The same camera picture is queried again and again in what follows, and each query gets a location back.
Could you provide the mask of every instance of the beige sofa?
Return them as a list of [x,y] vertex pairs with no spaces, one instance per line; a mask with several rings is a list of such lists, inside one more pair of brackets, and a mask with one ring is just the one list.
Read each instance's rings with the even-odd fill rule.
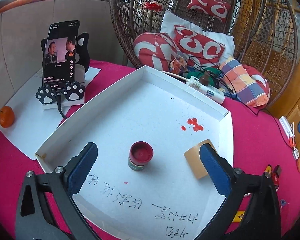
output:
[[42,67],[41,39],[53,22],[79,20],[91,59],[122,65],[124,53],[104,0],[47,0],[0,14],[0,108]]

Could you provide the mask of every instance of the red hanging decoration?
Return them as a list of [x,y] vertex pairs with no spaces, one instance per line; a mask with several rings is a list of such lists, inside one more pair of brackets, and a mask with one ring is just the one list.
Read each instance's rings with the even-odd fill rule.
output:
[[155,12],[162,11],[162,6],[158,4],[158,1],[145,2],[145,9],[154,10]]

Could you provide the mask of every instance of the metal screw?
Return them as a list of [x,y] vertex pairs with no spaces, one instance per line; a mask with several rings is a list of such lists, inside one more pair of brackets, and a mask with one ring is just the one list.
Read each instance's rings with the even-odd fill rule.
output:
[[234,172],[236,174],[241,174],[241,173],[243,173],[243,170],[241,170],[240,168],[234,168]]
[[269,172],[265,172],[265,176],[269,179],[269,178],[271,178],[271,174],[269,173]]
[[29,178],[29,177],[31,177],[33,175],[33,171],[28,171],[27,173],[26,173],[26,176]]
[[60,173],[63,171],[63,167],[62,166],[56,167],[55,171],[56,173]]

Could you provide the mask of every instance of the white cushion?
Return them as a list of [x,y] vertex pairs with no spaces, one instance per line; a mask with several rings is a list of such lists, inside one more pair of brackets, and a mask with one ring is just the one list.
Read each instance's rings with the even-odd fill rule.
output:
[[204,32],[202,30],[202,28],[200,28],[199,26],[178,17],[177,15],[175,15],[169,11],[165,11],[163,20],[162,20],[162,24],[161,24],[160,32],[167,33],[170,36],[170,38],[174,39],[174,37],[175,37],[174,26],[175,25],[184,26],[192,31],[195,31],[196,33],[202,34],[216,42],[224,44],[224,46],[226,48],[223,51],[223,53],[219,59],[220,65],[222,63],[224,63],[229,57],[233,57],[233,54],[234,54],[233,36],[229,36],[224,33]]

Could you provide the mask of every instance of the plaid pillow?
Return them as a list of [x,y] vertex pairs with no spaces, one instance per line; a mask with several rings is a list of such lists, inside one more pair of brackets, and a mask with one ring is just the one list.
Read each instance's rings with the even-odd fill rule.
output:
[[[235,89],[237,97],[241,102],[252,107],[266,106],[269,100],[266,93],[249,76],[247,71],[237,60],[230,57],[219,67],[219,69],[226,74],[228,78],[224,78],[225,83],[230,89]],[[222,88],[225,90],[226,96],[233,98],[233,95],[230,95],[224,86]]]

